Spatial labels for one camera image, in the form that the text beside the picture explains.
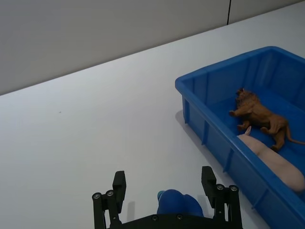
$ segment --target bolt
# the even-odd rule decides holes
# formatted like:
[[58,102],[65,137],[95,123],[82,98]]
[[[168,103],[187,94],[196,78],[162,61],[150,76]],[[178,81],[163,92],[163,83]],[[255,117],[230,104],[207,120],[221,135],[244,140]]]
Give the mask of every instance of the bolt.
[[182,215],[177,215],[177,219],[182,220],[183,216]]
[[93,198],[98,199],[100,198],[100,196],[101,196],[100,194],[95,194]]
[[223,188],[224,188],[223,185],[217,185],[218,190],[223,190]]
[[107,196],[111,197],[113,195],[113,191],[107,192]]
[[237,191],[237,187],[231,186],[231,190],[232,190],[232,191]]
[[153,221],[157,221],[158,220],[158,216],[156,216],[156,215],[152,216],[152,220]]

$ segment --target gray wall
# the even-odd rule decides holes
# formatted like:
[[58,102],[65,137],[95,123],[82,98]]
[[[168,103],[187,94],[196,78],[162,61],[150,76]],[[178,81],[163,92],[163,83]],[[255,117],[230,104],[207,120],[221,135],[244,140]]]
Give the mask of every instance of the gray wall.
[[0,94],[223,26],[229,0],[1,0]]
[[232,0],[229,23],[285,7],[302,0]]

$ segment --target white table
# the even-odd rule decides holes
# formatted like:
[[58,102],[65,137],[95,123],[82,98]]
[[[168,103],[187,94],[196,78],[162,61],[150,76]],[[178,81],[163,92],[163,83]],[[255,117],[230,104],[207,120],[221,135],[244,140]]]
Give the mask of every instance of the white table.
[[[122,222],[154,214],[157,192],[169,188],[212,216],[201,167],[233,181],[184,125],[174,81],[268,45],[304,57],[304,11],[302,2],[1,96],[0,227],[93,228],[91,196],[111,189],[118,170]],[[268,228],[240,200],[244,228]]]

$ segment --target blue object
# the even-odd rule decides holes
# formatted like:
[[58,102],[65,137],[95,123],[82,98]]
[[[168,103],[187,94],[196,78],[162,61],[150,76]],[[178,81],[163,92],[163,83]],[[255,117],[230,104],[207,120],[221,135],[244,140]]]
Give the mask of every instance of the blue object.
[[158,193],[159,207],[157,214],[188,214],[203,217],[202,209],[193,197],[169,189]]
[[[263,105],[289,120],[292,138],[305,141],[305,59],[265,47],[201,68],[175,82],[183,116],[253,207],[272,228],[305,228],[305,195],[298,197],[236,135],[229,115],[239,88],[255,92]],[[251,136],[273,144],[253,129]],[[305,146],[286,140],[279,154],[305,175]]]

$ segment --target pig ear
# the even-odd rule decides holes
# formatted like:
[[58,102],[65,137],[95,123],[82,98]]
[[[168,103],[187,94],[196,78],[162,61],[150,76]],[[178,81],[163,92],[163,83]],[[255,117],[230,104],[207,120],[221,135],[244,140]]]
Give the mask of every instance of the pig ear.
[[251,132],[251,126],[248,127],[248,129],[245,132],[245,135],[250,135],[250,132]]

